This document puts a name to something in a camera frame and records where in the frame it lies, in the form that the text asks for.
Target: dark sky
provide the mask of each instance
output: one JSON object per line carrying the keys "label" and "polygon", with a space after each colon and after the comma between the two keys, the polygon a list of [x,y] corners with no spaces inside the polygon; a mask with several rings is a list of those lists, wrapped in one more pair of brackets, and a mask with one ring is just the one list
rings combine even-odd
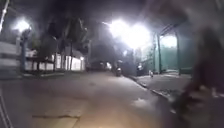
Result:
{"label": "dark sky", "polygon": [[10,6],[34,18],[70,9],[74,15],[107,21],[117,17],[135,19],[144,2],[145,0],[12,0]]}

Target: street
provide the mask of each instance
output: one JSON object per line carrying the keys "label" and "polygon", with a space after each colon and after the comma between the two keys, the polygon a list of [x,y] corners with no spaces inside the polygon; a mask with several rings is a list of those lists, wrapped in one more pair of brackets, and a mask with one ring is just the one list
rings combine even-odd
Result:
{"label": "street", "polygon": [[168,128],[174,124],[164,99],[110,73],[4,81],[2,90],[15,128]]}

